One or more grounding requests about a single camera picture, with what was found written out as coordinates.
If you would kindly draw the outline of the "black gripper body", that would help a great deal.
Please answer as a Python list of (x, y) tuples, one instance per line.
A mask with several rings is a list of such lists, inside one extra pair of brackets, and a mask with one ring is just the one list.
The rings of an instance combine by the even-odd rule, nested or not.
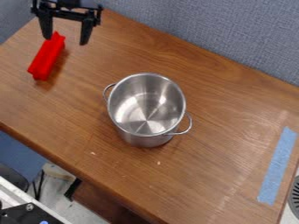
[(44, 25), (49, 25), (53, 18), (78, 22), (86, 19), (98, 25), (101, 11), (98, 0), (32, 0), (32, 13)]

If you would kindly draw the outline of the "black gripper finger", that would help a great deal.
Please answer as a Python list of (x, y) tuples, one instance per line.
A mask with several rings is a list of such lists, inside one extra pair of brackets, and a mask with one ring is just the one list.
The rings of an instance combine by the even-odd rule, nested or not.
[(41, 35), (45, 39), (49, 39), (52, 37), (52, 15), (48, 11), (38, 12), (38, 22)]
[(80, 41), (78, 44), (84, 46), (89, 42), (89, 36), (93, 30), (93, 20), (90, 18), (85, 18), (81, 22), (80, 29)]

